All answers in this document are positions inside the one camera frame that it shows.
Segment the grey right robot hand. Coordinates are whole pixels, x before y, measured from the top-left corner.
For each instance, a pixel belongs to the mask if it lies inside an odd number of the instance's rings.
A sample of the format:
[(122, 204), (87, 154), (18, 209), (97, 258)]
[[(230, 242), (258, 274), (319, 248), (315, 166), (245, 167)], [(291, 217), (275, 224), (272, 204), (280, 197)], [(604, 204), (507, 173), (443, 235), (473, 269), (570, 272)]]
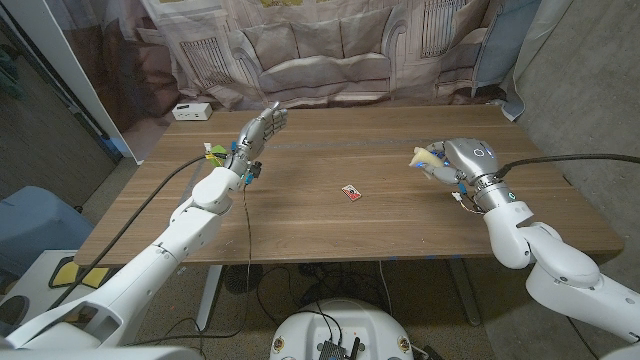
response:
[(461, 180), (469, 185), (482, 176), (495, 174), (498, 170), (498, 161), (493, 149), (485, 142), (473, 138), (455, 138), (430, 144), (427, 150), (433, 154), (442, 154), (448, 161), (448, 166), (428, 164), (423, 161), (421, 168), (437, 180), (457, 185)]

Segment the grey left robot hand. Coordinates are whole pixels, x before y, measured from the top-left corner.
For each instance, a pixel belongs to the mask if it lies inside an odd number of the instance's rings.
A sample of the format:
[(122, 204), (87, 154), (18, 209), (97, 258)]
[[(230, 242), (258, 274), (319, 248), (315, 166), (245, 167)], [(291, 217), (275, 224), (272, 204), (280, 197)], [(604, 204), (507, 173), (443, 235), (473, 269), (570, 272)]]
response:
[(264, 150), (266, 142), (286, 126), (287, 117), (287, 110), (281, 109), (280, 103), (275, 102), (247, 122), (239, 133), (236, 148), (225, 160), (224, 167), (239, 176), (245, 174)]

